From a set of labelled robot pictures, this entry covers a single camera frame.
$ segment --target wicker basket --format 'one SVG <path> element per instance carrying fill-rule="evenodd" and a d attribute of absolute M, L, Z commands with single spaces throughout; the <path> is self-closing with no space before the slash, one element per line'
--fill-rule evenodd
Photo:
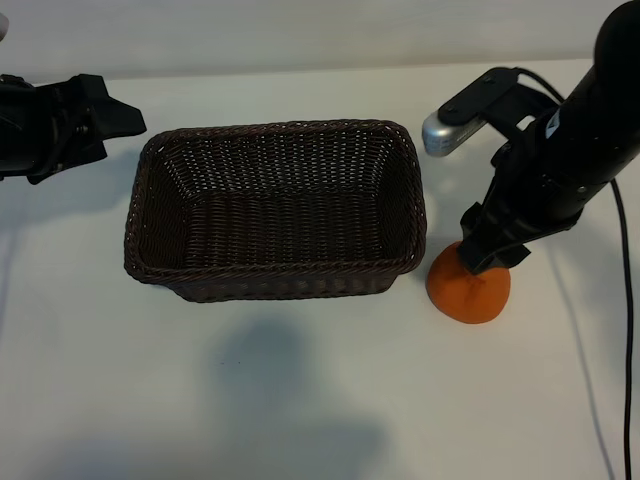
<path fill-rule="evenodd" d="M 140 155 L 125 268 L 195 302 L 379 293 L 418 266 L 425 234 L 395 123 L 181 129 Z"/>

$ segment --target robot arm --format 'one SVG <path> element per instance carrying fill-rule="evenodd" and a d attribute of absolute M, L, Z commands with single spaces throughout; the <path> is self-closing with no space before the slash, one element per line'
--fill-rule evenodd
<path fill-rule="evenodd" d="M 461 263 L 478 275 L 518 265 L 524 243 L 572 228 L 585 204 L 640 152 L 640 0 L 604 23 L 594 66 L 561 105 L 495 68 L 424 123 L 427 152 L 444 156 L 489 123 L 508 142 L 494 155 L 482 204 L 461 220 Z M 526 116 L 535 120 L 521 131 Z"/>
<path fill-rule="evenodd" d="M 0 40 L 9 21 L 0 14 Z M 0 75 L 0 180 L 32 184 L 63 170 L 102 160 L 103 141 L 146 131 L 140 111 L 109 96 L 102 77 L 34 87 Z"/>

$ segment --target cable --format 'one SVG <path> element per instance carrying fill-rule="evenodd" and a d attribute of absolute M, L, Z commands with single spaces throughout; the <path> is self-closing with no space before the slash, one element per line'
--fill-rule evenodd
<path fill-rule="evenodd" d="M 544 78 L 542 78 L 536 72 L 532 72 L 531 70 L 527 70 L 526 68 L 521 68 L 521 67 L 516 67 L 513 70 L 518 72 L 518 73 L 520 73 L 520 74 L 522 74 L 522 75 L 526 75 L 527 77 L 530 77 L 530 78 L 534 79 L 547 92 L 549 92 L 551 94 L 551 96 L 558 101 L 558 103 L 563 103 L 564 102 L 564 97 L 560 94 L 560 92 L 558 92 L 555 88 L 553 88 L 553 86 L 549 82 L 547 82 Z"/>
<path fill-rule="evenodd" d="M 551 86 L 544 78 L 526 68 L 516 67 L 514 70 L 522 75 L 532 78 L 554 97 L 558 103 L 564 103 L 564 97 Z M 625 392 L 624 392 L 624 475 L 626 480 L 631 479 L 631 442 L 629 434 L 631 430 L 631 390 L 633 386 L 633 286 L 631 283 L 631 255 L 629 254 L 629 231 L 627 228 L 627 216 L 624 213 L 624 203 L 618 182 L 611 180 L 611 189 L 618 207 L 620 217 L 620 236 L 622 237 L 622 264 L 624 269 L 624 288 L 627 300 L 627 349 L 625 354 Z"/>
<path fill-rule="evenodd" d="M 629 255 L 629 233 L 627 231 L 627 217 L 624 213 L 624 204 L 618 182 L 614 178 L 611 188 L 618 206 L 620 216 L 620 234 L 622 236 L 622 261 L 624 264 L 624 286 L 627 293 L 627 353 L 625 357 L 625 395 L 624 395 L 624 470 L 625 478 L 631 480 L 631 443 L 629 433 L 631 430 L 631 387 L 633 385 L 632 359 L 633 359 L 633 289 L 631 285 L 631 260 Z"/>

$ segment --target orange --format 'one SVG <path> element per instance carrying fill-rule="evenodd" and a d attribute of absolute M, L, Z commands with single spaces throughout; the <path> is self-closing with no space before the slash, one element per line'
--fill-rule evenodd
<path fill-rule="evenodd" d="M 442 313 L 464 323 L 485 323 L 507 304 L 511 275 L 493 268 L 480 275 L 469 273 L 458 258 L 460 242 L 449 245 L 435 259 L 427 275 L 427 293 Z"/>

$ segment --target basket rim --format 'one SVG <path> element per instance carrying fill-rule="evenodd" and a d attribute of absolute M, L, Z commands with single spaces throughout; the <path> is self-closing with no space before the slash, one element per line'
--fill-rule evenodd
<path fill-rule="evenodd" d="M 412 191 L 407 192 L 412 197 L 412 203 L 416 206 L 411 212 L 412 222 L 417 224 L 413 238 L 408 248 L 409 255 L 402 257 L 356 260 L 356 261 L 320 261 L 297 263 L 272 263 L 265 265 L 228 265 L 224 267 L 196 267 L 196 268 L 166 268 L 152 267 L 142 260 L 140 255 L 140 233 L 142 216 L 146 202 L 146 193 L 150 175 L 150 163 L 152 153 L 163 148 L 169 141 L 176 137 L 224 134 L 225 137 L 241 135 L 264 135 L 278 133 L 286 129 L 287 133 L 306 132 L 318 133 L 319 131 L 336 130 L 361 130 L 384 129 L 397 140 L 398 147 L 403 150 L 404 161 L 417 167 L 418 174 L 413 175 Z M 422 261 L 426 248 L 426 215 L 424 207 L 424 194 L 422 179 L 420 176 L 418 156 L 405 127 L 389 120 L 313 120 L 290 121 L 281 123 L 268 123 L 256 125 L 238 125 L 227 127 L 197 127 L 180 128 L 162 132 L 152 137 L 140 153 L 140 161 L 133 184 L 127 225 L 125 229 L 125 270 L 127 273 L 142 283 L 176 285 L 193 284 L 198 282 L 230 280 L 239 278 L 278 278 L 290 276 L 316 276 L 316 275 L 400 275 L 414 270 Z"/>

